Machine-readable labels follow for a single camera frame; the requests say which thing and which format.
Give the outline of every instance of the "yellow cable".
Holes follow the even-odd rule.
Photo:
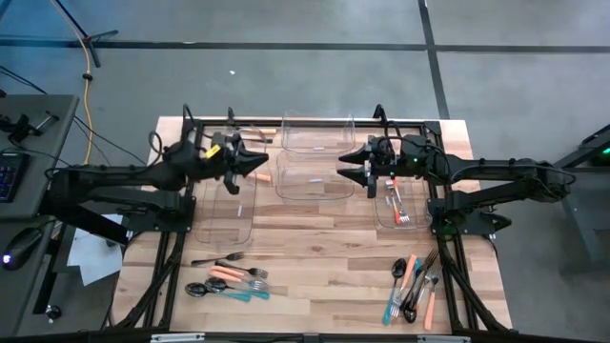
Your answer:
[[[76,39],[78,39],[78,42],[80,43],[80,46],[83,48],[83,52],[85,53],[85,60],[87,61],[87,71],[85,72],[85,74],[91,76],[91,62],[89,60],[89,53],[87,52],[85,43],[83,43],[83,40],[80,38],[80,35],[78,34],[78,31],[76,30],[72,22],[70,21],[70,18],[66,16],[66,14],[59,8],[59,6],[57,6],[57,4],[53,0],[49,0],[49,2],[55,7],[55,10],[57,10],[57,12],[62,16],[62,18],[64,18],[64,21],[66,21],[68,26],[70,26],[70,29],[72,30],[72,32],[74,32],[74,35],[76,36]],[[87,121],[89,122],[89,127],[91,129],[89,130],[89,145],[87,147],[87,154],[85,155],[85,162],[83,162],[83,164],[89,164],[89,158],[92,154],[93,145],[93,122],[92,114],[89,112],[89,82],[89,79],[85,79],[85,95],[83,95],[83,104],[85,106],[85,113],[87,114]]]

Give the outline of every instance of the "keyboard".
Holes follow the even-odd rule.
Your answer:
[[[24,153],[6,152],[0,155],[0,203],[12,202],[29,157]]]

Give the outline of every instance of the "metal spoon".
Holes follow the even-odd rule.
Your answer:
[[[207,293],[214,293],[214,294],[230,297],[235,300],[240,300],[240,301],[244,301],[244,302],[249,302],[251,299],[249,294],[223,293],[222,291],[224,291],[224,290],[220,290],[218,288],[214,288],[214,287],[211,287],[210,285],[202,284],[200,282],[192,282],[192,283],[188,284],[184,288],[184,290],[186,291],[186,293],[188,295],[194,296],[194,297],[202,297]]]
[[[394,266],[392,266],[392,276],[394,277],[394,286],[392,286],[392,291],[390,292],[390,300],[388,301],[388,306],[385,308],[385,313],[383,314],[383,325],[390,325],[390,318],[392,317],[392,303],[394,299],[394,290],[397,287],[397,282],[400,277],[404,276],[407,271],[407,260],[404,258],[399,258],[396,262],[394,262]]]
[[[206,280],[206,287],[212,287],[216,290],[234,290],[234,291],[238,291],[238,292],[242,292],[245,294],[249,294],[251,296],[256,296],[259,297],[261,299],[269,299],[269,292],[261,292],[261,291],[249,291],[249,290],[242,290],[242,289],[238,289],[235,287],[231,287],[229,285],[227,285],[227,281],[219,278],[219,277],[211,277],[209,279]]]

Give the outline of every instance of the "butcher block tabletop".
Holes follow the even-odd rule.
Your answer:
[[[465,122],[439,122],[445,151],[461,158],[473,158]],[[163,144],[169,146],[178,141],[181,126],[181,117],[160,117],[156,131],[163,139]],[[208,127],[206,133],[218,130],[223,129]],[[266,147],[270,156],[269,162],[256,170],[259,174],[269,174],[272,182],[261,179],[256,181],[254,219],[248,245],[233,251],[218,251],[214,246],[202,243],[207,239],[205,235],[208,233],[206,218],[203,215],[206,205],[200,199],[208,196],[208,187],[216,187],[221,183],[206,180],[196,184],[193,194],[198,199],[197,208],[193,227],[186,236],[182,254],[171,331],[449,333],[451,328],[442,278],[437,285],[432,330],[424,331],[423,328],[428,292],[419,303],[419,314],[415,323],[408,324],[403,317],[393,318],[389,326],[381,323],[394,280],[391,275],[393,263],[400,257],[408,259],[411,254],[425,257],[431,249],[437,247],[437,241],[425,227],[424,202],[428,196],[427,186],[424,187],[421,181],[414,179],[402,180],[409,183],[409,190],[412,190],[413,194],[405,194],[407,199],[404,202],[416,221],[411,229],[404,230],[380,225],[375,216],[375,208],[380,204],[379,201],[385,200],[381,197],[375,204],[374,200],[367,199],[366,190],[359,185],[353,187],[351,196],[344,196],[336,201],[282,198],[275,189],[278,182],[276,161],[284,149],[281,143],[281,128],[276,130],[276,134],[267,134],[268,138],[273,138],[273,143]],[[401,131],[402,134],[418,134],[415,130]],[[355,149],[362,146],[369,134],[382,133],[382,129],[377,128],[356,128]],[[328,139],[332,141],[333,136],[329,134],[339,136],[341,129],[311,128],[311,133],[308,133],[299,128],[299,134],[299,144],[307,145],[320,139],[320,144],[325,144],[323,137],[331,137]],[[255,151],[265,149],[261,143],[247,142],[246,145],[248,149]],[[324,170],[331,169],[329,166],[333,167],[328,161],[313,161],[312,174],[333,172]],[[241,181],[245,185],[253,180],[249,177]],[[352,189],[349,184],[340,187],[342,188],[327,187],[326,192],[337,195]],[[478,188],[477,181],[461,181],[454,185],[455,190],[466,192],[476,191]],[[247,187],[242,188],[242,191],[244,194],[250,192]],[[312,188],[312,192],[316,196],[325,191]],[[243,215],[247,216],[247,206],[244,211]],[[158,232],[145,232],[139,235],[126,251],[112,305],[115,321],[125,317],[149,286],[158,241]],[[463,245],[474,290],[496,319],[511,327],[498,262],[492,246],[478,236],[463,236]],[[168,247],[169,254],[173,241],[170,241]],[[204,282],[208,278],[211,265],[191,267],[192,260],[221,257],[234,251],[243,251],[245,257],[231,263],[246,268],[257,267],[269,272],[268,280],[272,285],[269,300],[253,298],[249,303],[243,303],[214,294],[195,298],[185,293],[187,284]],[[454,287],[459,317],[462,323],[466,323],[463,295],[455,283]],[[166,289],[167,281],[159,293],[155,323],[162,312]]]

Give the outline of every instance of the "gray concrete floor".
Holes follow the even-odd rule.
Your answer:
[[[115,39],[208,42],[423,43],[416,0],[119,0],[65,1],[90,34]],[[439,44],[610,44],[610,6],[600,0],[429,0]],[[13,1],[2,34],[71,37],[42,0]],[[160,115],[315,115],[368,117],[376,103],[396,118],[438,119],[425,52],[278,50],[100,50],[92,71],[94,127],[148,156],[148,131]],[[82,94],[78,49],[0,48],[0,64],[51,93]],[[441,53],[449,112],[467,121],[476,157],[555,161],[608,124],[607,54]],[[0,88],[34,93],[0,77]],[[78,113],[85,118],[82,105]],[[104,142],[116,164],[129,156]],[[86,140],[71,131],[62,158],[79,163]],[[93,162],[101,162],[95,155]],[[607,274],[565,278],[559,269],[582,256],[579,237],[559,205],[500,206],[512,227],[498,234],[499,264],[514,327],[524,333],[610,341]],[[99,328],[112,279],[53,299],[65,320],[32,318],[21,334]]]

